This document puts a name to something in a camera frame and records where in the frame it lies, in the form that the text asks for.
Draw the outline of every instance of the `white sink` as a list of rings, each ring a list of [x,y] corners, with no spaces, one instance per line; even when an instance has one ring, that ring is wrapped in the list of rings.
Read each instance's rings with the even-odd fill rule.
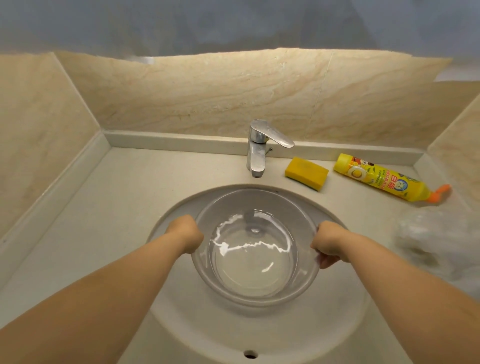
[[[229,186],[187,198],[157,223],[150,239],[178,216],[196,216],[213,199],[245,186]],[[315,223],[338,221],[333,214],[294,193],[272,188],[298,204]],[[221,363],[305,363],[342,343],[360,324],[369,296],[345,263],[321,270],[313,284],[291,302],[268,308],[239,308],[208,287],[192,259],[174,265],[151,312],[179,341]]]

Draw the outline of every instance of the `forearm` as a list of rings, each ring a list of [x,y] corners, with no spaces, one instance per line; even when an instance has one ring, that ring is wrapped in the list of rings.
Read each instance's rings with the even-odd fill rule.
[[[478,362],[480,306],[474,300],[364,236],[351,234],[342,244],[415,364]]]
[[[49,297],[0,330],[1,362],[116,362],[181,254],[166,234]]]

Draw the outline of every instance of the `sponge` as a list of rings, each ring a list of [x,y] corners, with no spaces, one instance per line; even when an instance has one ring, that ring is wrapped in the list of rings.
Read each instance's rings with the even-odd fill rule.
[[[327,174],[328,169],[298,157],[294,157],[285,170],[285,177],[306,184],[317,191],[324,185]]]

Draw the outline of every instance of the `wall tile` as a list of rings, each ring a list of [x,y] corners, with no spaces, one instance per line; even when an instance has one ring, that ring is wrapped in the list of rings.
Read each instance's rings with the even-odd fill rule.
[[[480,95],[429,146],[460,192],[480,210]]]
[[[53,53],[0,56],[0,237],[99,127]]]
[[[156,58],[59,53],[106,129],[246,137],[265,118],[294,139],[308,125],[332,51],[275,49]]]
[[[426,148],[480,92],[434,83],[450,60],[336,50],[305,140]]]

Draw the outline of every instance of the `person's right hand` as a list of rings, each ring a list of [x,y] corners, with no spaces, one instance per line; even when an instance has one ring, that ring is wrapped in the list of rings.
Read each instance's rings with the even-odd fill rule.
[[[343,246],[350,234],[352,232],[331,221],[324,221],[318,225],[317,234],[310,247],[320,253],[318,257],[320,269],[326,269],[339,260],[348,263]]]
[[[183,253],[192,254],[204,240],[204,235],[190,215],[180,216],[168,224],[165,233],[175,234],[183,246]]]

